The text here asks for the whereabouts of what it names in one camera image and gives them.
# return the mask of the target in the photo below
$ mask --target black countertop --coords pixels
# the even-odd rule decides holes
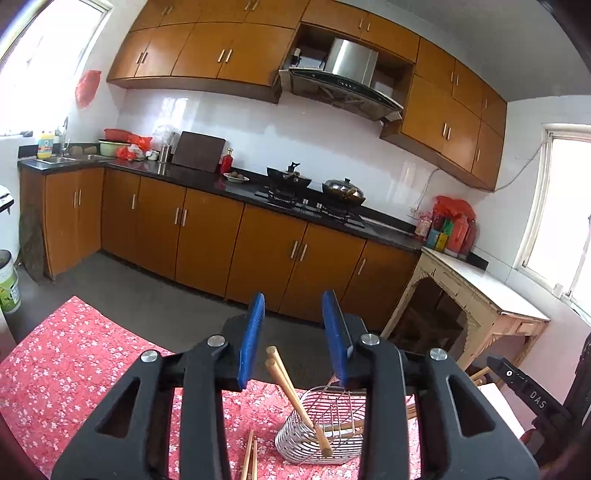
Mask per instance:
[[[343,223],[334,218],[327,218],[326,216],[308,210],[286,208],[280,205],[275,205],[271,203],[268,198],[257,195],[257,192],[259,192],[264,185],[264,182],[263,184],[259,182],[267,179],[266,176],[260,176],[257,174],[254,174],[257,177],[256,182],[254,181],[255,178],[253,178],[253,181],[246,183],[233,183],[217,173],[194,170],[192,168],[170,163],[161,164],[155,161],[130,162],[125,160],[104,159],[93,162],[48,164],[35,159],[30,159],[21,160],[18,162],[18,165],[21,168],[30,168],[43,174],[76,171],[97,166],[114,168],[116,170],[128,171],[145,177],[167,181],[175,185],[221,195],[385,245],[392,245],[394,247],[417,252],[420,251],[423,246],[422,242],[415,239],[407,231],[404,231],[405,229],[409,229],[409,224],[366,207],[359,207],[355,212],[362,216],[363,227],[361,227],[350,223]],[[312,191],[311,194],[315,196],[323,195],[322,192],[317,191]]]

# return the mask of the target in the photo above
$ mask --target cutting board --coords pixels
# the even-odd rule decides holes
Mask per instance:
[[[225,144],[224,138],[183,132],[178,140],[172,163],[215,172]]]

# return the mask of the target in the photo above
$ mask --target window frame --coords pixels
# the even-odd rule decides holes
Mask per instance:
[[[575,140],[591,143],[591,125],[547,124],[544,125],[542,137],[542,147],[540,151],[540,162],[538,166],[538,178],[534,193],[534,200],[530,210],[530,217],[525,228],[525,234],[523,236],[517,256],[515,257],[513,268],[520,273],[523,273],[535,281],[538,285],[542,286],[551,294],[556,296],[558,295],[558,292],[554,294],[556,285],[552,285],[545,277],[529,268],[527,264],[530,260],[531,253],[540,230],[542,215],[544,213],[544,207],[548,194],[548,186],[550,184],[550,164],[553,141]],[[578,306],[576,301],[572,298],[572,292],[577,284],[577,280],[579,279],[580,270],[582,269],[585,255],[587,253],[586,248],[588,247],[589,242],[587,241],[585,248],[581,252],[581,259],[579,261],[577,272],[573,277],[571,284],[563,286],[564,290],[560,294],[560,300],[568,304],[579,316],[591,324],[591,312],[586,312],[583,310],[583,308]]]

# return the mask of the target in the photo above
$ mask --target white wall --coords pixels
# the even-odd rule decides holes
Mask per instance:
[[[497,188],[509,183],[534,156],[543,141],[544,125],[552,123],[591,125],[591,96],[547,97],[509,103]],[[521,368],[563,401],[591,327],[547,290],[512,269],[531,211],[539,159],[538,153],[506,189],[492,194],[471,189],[467,200],[478,217],[475,252],[490,262],[487,271],[551,319]],[[513,395],[507,396],[519,420],[527,426],[532,413]]]
[[[173,104],[176,114],[170,114]],[[417,205],[435,169],[380,140],[379,123],[290,93],[273,105],[217,93],[130,90],[117,127],[150,135],[168,122],[180,130],[225,138],[240,168],[266,174],[267,167],[285,170],[294,161],[301,163],[302,175],[320,183],[350,178],[365,193],[364,205],[403,220],[411,220],[410,207]],[[434,194],[466,193],[465,185],[437,172],[422,207],[429,206]]]
[[[96,39],[85,65],[80,72],[101,70],[102,77],[95,100],[84,109],[75,104],[74,91],[66,101],[69,103],[69,137],[75,142],[95,142],[103,138],[102,130],[113,127],[119,116],[125,90],[107,85],[106,76],[119,51],[131,24],[145,4],[145,0],[111,0],[113,9],[106,19],[104,29]],[[34,138],[0,138],[0,184],[7,187],[15,197],[12,214],[2,214],[0,218],[0,248],[9,249],[13,256],[18,253],[18,172],[17,154],[20,145],[36,143]]]

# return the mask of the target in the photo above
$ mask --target metal screw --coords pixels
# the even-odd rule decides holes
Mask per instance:
[[[142,353],[140,358],[142,359],[142,362],[150,364],[156,361],[158,358],[158,352],[156,350],[146,350],[144,353]]]
[[[207,339],[209,346],[222,346],[226,343],[226,339],[222,335],[212,335]]]
[[[375,333],[364,333],[361,336],[361,343],[369,346],[377,345],[379,344],[379,336],[377,336]]]
[[[443,348],[431,348],[429,356],[438,362],[447,358],[447,352]]]

